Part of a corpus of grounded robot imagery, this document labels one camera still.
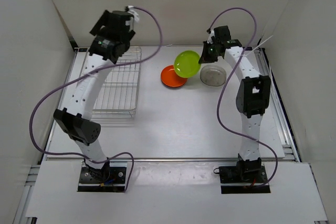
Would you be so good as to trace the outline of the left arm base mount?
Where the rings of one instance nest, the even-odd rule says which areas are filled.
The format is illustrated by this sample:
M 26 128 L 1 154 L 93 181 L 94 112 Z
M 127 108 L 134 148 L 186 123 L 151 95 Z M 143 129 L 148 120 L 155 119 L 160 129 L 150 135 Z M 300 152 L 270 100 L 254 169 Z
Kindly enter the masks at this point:
M 103 179 L 89 173 L 89 168 L 82 164 L 77 192 L 83 193 L 123 193 L 126 188 L 127 163 L 112 162 Z

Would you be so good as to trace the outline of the clear bumpy glass plate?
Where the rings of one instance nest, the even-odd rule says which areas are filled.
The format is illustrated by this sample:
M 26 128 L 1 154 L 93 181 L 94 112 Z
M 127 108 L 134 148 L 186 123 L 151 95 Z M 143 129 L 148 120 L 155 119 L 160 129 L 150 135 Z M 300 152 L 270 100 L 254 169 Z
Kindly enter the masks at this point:
M 225 84 L 225 82 L 203 82 L 203 83 L 209 87 L 221 87 Z

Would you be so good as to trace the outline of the orange plate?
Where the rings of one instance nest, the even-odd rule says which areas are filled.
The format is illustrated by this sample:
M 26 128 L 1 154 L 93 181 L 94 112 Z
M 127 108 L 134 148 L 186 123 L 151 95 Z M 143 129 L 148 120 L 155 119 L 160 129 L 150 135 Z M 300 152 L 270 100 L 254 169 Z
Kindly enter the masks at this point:
M 161 71 L 161 82 L 168 88 L 180 88 L 187 83 L 188 78 L 182 78 L 176 74 L 173 65 L 165 67 Z

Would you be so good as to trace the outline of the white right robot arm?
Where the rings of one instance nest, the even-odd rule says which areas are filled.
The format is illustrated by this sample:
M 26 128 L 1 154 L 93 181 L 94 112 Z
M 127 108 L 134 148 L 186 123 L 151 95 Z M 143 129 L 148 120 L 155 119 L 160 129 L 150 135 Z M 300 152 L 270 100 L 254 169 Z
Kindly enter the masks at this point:
M 236 177 L 247 182 L 261 170 L 259 151 L 260 125 L 269 106 L 269 76 L 263 76 L 243 53 L 239 40 L 231 39 L 228 26 L 208 29 L 208 40 L 203 42 L 199 63 L 214 63 L 223 57 L 240 81 L 236 108 L 242 120 L 242 144 L 236 164 Z

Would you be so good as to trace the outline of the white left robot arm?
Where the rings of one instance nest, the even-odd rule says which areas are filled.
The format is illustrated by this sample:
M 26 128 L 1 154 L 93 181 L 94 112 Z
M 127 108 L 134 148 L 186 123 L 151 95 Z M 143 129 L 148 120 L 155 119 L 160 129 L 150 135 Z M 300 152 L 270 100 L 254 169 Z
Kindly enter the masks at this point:
M 98 141 L 101 126 L 91 120 L 92 110 L 110 68 L 130 48 L 137 20 L 138 14 L 130 9 L 103 12 L 90 31 L 94 40 L 88 49 L 84 79 L 78 82 L 65 107 L 54 112 L 54 119 L 78 145 L 89 174 L 98 182 L 108 180 L 110 168 Z

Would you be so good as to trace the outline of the green plate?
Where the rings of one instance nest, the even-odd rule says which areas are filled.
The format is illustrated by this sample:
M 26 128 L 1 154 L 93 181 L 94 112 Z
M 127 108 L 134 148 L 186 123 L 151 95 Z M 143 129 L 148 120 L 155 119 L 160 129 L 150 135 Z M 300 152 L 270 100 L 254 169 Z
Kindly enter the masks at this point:
M 199 59 L 199 54 L 192 50 L 180 53 L 174 60 L 175 73 L 182 78 L 193 77 L 201 68 Z

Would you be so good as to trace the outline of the clear ribbed glass plate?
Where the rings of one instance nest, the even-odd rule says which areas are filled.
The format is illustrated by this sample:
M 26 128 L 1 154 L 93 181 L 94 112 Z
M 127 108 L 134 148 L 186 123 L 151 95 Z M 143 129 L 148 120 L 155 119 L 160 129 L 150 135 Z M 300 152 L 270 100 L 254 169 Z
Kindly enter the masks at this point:
M 226 82 L 226 70 L 215 65 L 206 65 L 201 69 L 200 80 L 202 82 Z

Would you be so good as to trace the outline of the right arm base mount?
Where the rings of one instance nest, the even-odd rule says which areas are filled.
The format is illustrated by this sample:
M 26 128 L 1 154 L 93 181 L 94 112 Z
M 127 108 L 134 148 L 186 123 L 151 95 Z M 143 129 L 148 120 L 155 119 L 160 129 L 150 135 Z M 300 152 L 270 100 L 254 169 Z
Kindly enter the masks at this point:
M 236 166 L 220 166 L 213 170 L 219 176 L 221 194 L 269 194 L 271 193 L 268 184 L 263 185 L 268 180 L 265 167 L 246 178 L 238 174 Z

